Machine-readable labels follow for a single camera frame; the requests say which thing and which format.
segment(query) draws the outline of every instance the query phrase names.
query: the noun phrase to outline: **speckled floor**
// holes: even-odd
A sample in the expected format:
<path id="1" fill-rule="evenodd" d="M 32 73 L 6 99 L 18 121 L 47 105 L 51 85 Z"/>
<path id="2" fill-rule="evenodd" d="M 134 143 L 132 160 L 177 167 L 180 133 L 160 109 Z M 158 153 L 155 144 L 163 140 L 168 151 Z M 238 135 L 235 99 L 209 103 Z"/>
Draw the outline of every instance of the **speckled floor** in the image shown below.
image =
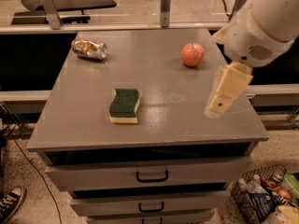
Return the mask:
<path id="1" fill-rule="evenodd" d="M 285 121 L 285 118 L 273 119 L 273 117 L 260 116 L 270 139 L 261 142 L 251 154 L 253 164 L 249 170 L 257 167 L 265 167 L 274 164 L 283 164 L 289 172 L 299 172 L 299 132 L 293 130 Z M 23 152 L 28 159 L 41 172 L 52 192 L 61 214 L 63 224 L 83 224 L 84 217 L 77 217 L 69 206 L 70 196 L 66 192 L 60 192 L 51 183 L 44 173 L 45 164 L 35 153 L 25 149 L 27 139 L 18 140 Z M 27 188 L 26 199 L 18 213 L 8 224 L 59 224 L 58 211 L 53 199 L 43 182 L 43 179 L 35 168 L 26 160 L 13 140 L 9 140 L 2 153 L 2 186 L 4 193 L 10 189 L 22 185 Z M 221 209 L 214 210 L 213 218 L 206 224 L 242 224 L 245 223 L 230 198 Z"/>

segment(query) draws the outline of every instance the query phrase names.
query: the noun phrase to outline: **chair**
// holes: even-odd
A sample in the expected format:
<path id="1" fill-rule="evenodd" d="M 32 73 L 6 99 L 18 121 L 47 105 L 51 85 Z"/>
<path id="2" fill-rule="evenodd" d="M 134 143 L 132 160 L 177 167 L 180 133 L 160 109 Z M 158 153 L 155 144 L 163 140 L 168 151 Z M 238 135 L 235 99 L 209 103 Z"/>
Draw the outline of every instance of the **chair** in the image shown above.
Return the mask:
<path id="1" fill-rule="evenodd" d="M 42 23 L 43 15 L 46 15 L 45 0 L 21 0 L 21 3 L 29 10 L 29 12 L 16 13 L 13 24 L 28 24 L 28 23 Z M 115 7 L 117 3 L 113 0 L 52 0 L 54 8 L 57 11 L 74 11 L 80 10 L 83 16 L 67 17 L 62 19 L 62 23 L 70 23 L 76 21 L 77 23 L 87 23 L 89 16 L 84 16 L 84 9 L 98 9 Z"/>

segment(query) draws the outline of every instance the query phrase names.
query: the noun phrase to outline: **gray drawer cabinet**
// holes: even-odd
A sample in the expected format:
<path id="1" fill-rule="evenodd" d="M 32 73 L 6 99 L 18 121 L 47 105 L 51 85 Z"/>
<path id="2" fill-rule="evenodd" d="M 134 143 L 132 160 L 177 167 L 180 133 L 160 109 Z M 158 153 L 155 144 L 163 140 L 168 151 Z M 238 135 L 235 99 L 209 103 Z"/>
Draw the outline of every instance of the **gray drawer cabinet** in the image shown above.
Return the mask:
<path id="1" fill-rule="evenodd" d="M 207 29 L 79 32 L 107 43 L 102 62 L 69 52 L 27 149 L 90 224 L 208 221 L 228 185 L 251 164 L 268 134 L 245 95 L 219 119 L 204 110 L 225 66 Z M 182 64 L 191 42 L 205 48 L 198 68 Z M 140 91 L 138 124 L 117 125 L 108 110 L 115 88 Z"/>

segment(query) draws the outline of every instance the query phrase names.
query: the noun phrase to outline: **floor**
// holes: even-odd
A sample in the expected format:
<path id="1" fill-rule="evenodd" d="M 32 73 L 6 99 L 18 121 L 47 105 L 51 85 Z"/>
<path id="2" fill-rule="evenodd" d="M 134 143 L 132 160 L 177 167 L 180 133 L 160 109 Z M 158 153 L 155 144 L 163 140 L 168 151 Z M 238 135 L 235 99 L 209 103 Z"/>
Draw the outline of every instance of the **floor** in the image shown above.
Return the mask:
<path id="1" fill-rule="evenodd" d="M 291 128 L 286 121 L 286 115 L 261 114 L 260 118 L 269 132 L 270 139 L 259 143 L 254 149 L 251 154 L 253 164 L 249 170 L 283 164 L 288 172 L 299 172 L 299 131 Z M 39 159 L 37 154 L 30 153 L 25 149 L 27 142 L 28 139 L 10 139 L 2 152 L 1 184 L 4 193 L 19 185 L 27 189 L 26 199 L 21 209 L 8 224 L 59 224 L 55 202 L 58 204 L 63 224 L 86 223 L 85 218 L 77 217 L 69 206 L 71 198 L 68 193 L 57 190 L 47 178 L 44 173 L 45 164 L 43 161 Z M 51 198 L 43 178 L 46 180 L 55 202 Z M 232 198 L 226 202 L 223 208 L 214 211 L 215 215 L 206 224 L 245 223 Z"/>
<path id="2" fill-rule="evenodd" d="M 112 10 L 91 10 L 93 22 L 155 22 L 159 20 L 157 0 L 116 0 L 118 8 Z M 10 25 L 13 14 L 24 11 L 20 0 L 0 0 L 0 26 Z M 226 21 L 221 0 L 173 0 L 172 21 Z M 253 164 L 249 170 L 273 164 L 283 164 L 289 172 L 299 172 L 299 131 L 291 128 L 285 121 L 285 115 L 261 115 L 270 139 L 261 142 L 251 154 Z M 63 224 L 83 224 L 85 218 L 77 217 L 69 206 L 70 196 L 60 192 L 44 173 L 45 164 L 37 154 L 29 153 L 25 147 L 28 139 L 10 139 L 2 152 L 1 185 L 4 193 L 16 186 L 27 189 L 26 199 L 18 213 L 8 224 L 59 224 L 59 213 Z M 44 179 L 58 204 L 59 213 L 54 200 L 51 198 Z M 213 218 L 206 224 L 245 223 L 244 219 L 230 198 L 223 208 L 215 210 Z"/>

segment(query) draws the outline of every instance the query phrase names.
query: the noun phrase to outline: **table top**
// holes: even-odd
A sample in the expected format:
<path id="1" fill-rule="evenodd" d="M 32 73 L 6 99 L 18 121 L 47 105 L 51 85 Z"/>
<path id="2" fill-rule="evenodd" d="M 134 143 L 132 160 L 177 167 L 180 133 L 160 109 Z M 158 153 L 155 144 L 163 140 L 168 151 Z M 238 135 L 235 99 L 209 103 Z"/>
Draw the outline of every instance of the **table top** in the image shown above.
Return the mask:
<path id="1" fill-rule="evenodd" d="M 205 116 L 214 77 L 226 62 L 207 29 L 79 32 L 107 44 L 95 61 L 70 51 L 27 145 L 32 151 L 238 143 L 268 139 L 245 94 L 219 119 Z M 185 44 L 200 43 L 196 68 L 180 59 Z M 137 124 L 113 124 L 116 88 L 137 89 Z"/>

